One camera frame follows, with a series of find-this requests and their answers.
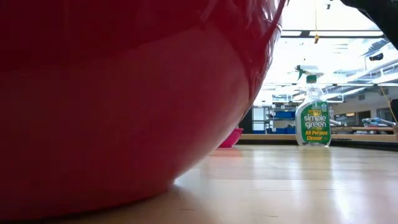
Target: shelf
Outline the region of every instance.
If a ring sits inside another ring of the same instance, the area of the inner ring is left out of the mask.
[[[294,118],[274,118],[274,121],[294,121]]]
[[[282,108],[273,108],[273,109],[274,109],[274,111],[295,112],[297,108],[295,107],[295,108],[285,108],[285,109],[282,109]]]

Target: table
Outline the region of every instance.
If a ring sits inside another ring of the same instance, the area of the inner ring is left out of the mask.
[[[213,151],[157,197],[44,223],[397,223],[396,152],[236,147]]]
[[[394,131],[392,127],[331,127],[331,131]]]
[[[349,139],[351,141],[372,141],[372,142],[397,142],[398,139],[393,134],[332,134],[334,139]],[[242,134],[241,140],[293,140],[296,141],[295,134]]]

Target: black object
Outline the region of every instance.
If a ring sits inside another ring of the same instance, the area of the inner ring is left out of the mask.
[[[398,3],[391,0],[341,0],[346,6],[358,9],[383,31],[398,49]]]
[[[358,115],[359,127],[364,126],[364,123],[362,121],[363,119],[372,117],[371,111],[361,111],[361,112],[358,112],[357,115]]]
[[[374,60],[382,60],[384,58],[384,54],[383,53],[379,53],[378,55],[369,57],[369,60],[374,61]]]
[[[391,109],[395,117],[398,119],[398,99],[391,101]]]
[[[241,122],[239,123],[239,127],[243,128],[243,134],[253,134],[253,107],[246,113]]]

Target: fluorescent light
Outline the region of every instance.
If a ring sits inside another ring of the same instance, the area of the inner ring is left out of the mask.
[[[298,37],[301,35],[301,31],[283,31],[282,30],[281,36],[286,36],[286,35]]]
[[[334,97],[340,96],[340,95],[341,95],[341,93],[329,93],[329,94],[322,95],[322,98],[327,100],[327,99],[334,98]]]
[[[288,100],[272,100],[273,103],[288,103]]]
[[[310,36],[315,37],[316,32],[311,31]],[[318,31],[319,36],[325,37],[380,37],[383,35],[382,31]]]
[[[343,95],[351,95],[351,94],[357,93],[357,92],[359,92],[359,91],[362,91],[362,90],[364,90],[365,88],[366,88],[366,87],[357,88],[357,89],[355,89],[355,90],[350,90],[350,91],[347,91],[347,92],[343,93]]]
[[[298,87],[297,85],[291,85],[291,86],[280,86],[275,89],[274,94],[275,95],[294,95],[299,93],[297,91]]]
[[[302,99],[305,99],[305,94],[300,94],[294,97],[294,100],[302,100]]]
[[[398,79],[398,73],[393,73],[391,75],[383,75],[380,78],[372,80],[373,83],[384,83]]]
[[[359,83],[340,83],[337,86],[373,86],[373,84],[359,84]]]
[[[339,101],[339,100],[328,100],[328,103],[344,103],[344,101]]]
[[[293,83],[263,83],[263,86],[289,86]]]
[[[275,90],[278,86],[262,86],[261,90]]]
[[[394,59],[394,60],[392,60],[392,61],[390,61],[390,62],[387,62],[387,63],[385,63],[385,64],[378,65],[378,66],[376,66],[376,67],[374,67],[374,68],[372,68],[372,69],[370,69],[370,70],[368,70],[368,71],[358,72],[358,73],[355,74],[355,75],[351,75],[351,76],[345,78],[345,79],[343,80],[343,83],[352,82],[352,81],[354,81],[354,80],[357,79],[357,78],[360,78],[360,77],[362,77],[362,76],[364,76],[364,75],[367,75],[367,74],[369,74],[369,73],[371,73],[371,72],[374,72],[374,71],[377,71],[377,70],[379,70],[379,69],[383,69],[384,67],[393,65],[393,64],[395,64],[395,63],[398,63],[398,58],[397,58],[397,59]]]
[[[398,83],[380,83],[378,86],[398,86]]]

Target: wall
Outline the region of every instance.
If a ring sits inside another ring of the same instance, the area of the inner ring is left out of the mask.
[[[398,99],[398,87],[388,87],[388,98]],[[345,99],[346,103],[338,103],[331,107],[335,114],[345,114],[351,112],[371,111],[372,118],[377,117],[377,109],[388,108],[388,104],[384,96],[378,92],[366,92],[365,100],[358,100],[358,95],[353,98]]]

